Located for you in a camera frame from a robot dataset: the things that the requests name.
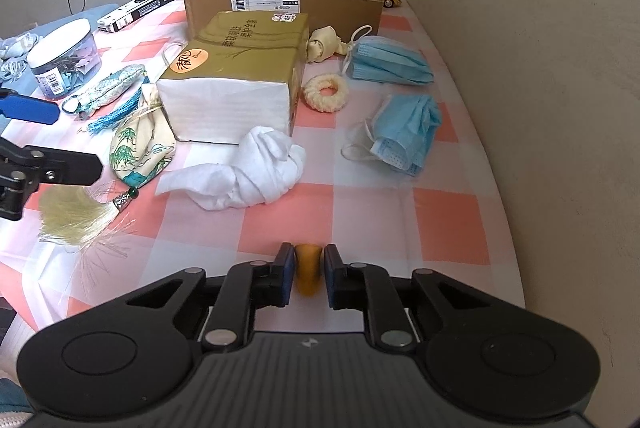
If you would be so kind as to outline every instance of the surgical mask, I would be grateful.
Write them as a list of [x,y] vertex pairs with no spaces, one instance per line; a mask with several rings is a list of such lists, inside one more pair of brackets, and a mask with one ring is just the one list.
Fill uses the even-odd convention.
[[433,82],[433,72],[422,54],[404,44],[383,36],[367,36],[354,42],[344,62],[343,74],[351,79],[423,85]]
[[376,115],[365,120],[368,141],[344,145],[341,153],[351,161],[384,161],[415,177],[441,124],[442,114],[429,95],[389,96]]

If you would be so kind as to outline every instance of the barcode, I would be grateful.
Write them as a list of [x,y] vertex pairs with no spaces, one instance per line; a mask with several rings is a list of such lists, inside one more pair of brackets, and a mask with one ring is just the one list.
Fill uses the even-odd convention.
[[235,6],[235,10],[236,12],[244,12],[246,10],[246,7],[244,5],[244,0],[234,0],[234,2],[236,3]]
[[58,94],[58,92],[62,92],[62,87],[60,87],[60,83],[58,82],[58,77],[56,76],[55,73],[51,73],[49,76],[47,76],[47,83],[49,84],[49,87],[51,87],[53,94]]

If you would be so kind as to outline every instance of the white tissue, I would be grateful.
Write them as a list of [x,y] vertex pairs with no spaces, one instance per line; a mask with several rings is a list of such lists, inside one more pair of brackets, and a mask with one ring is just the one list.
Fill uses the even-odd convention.
[[305,161],[305,149],[288,135],[254,127],[240,141],[230,164],[197,164],[165,172],[156,195],[185,190],[206,210],[271,203],[300,180]]

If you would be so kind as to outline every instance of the tissue pack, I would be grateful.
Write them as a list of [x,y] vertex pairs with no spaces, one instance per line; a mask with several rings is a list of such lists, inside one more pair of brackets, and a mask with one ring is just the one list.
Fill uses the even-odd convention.
[[306,14],[218,13],[158,80],[176,137],[237,144],[259,125],[291,135],[308,38]]

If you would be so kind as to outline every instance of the blue gripper pad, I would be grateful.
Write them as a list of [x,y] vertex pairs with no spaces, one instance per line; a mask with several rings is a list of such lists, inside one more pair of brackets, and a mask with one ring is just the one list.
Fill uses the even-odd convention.
[[60,109],[56,103],[14,93],[0,97],[0,114],[9,119],[53,125],[60,117]]

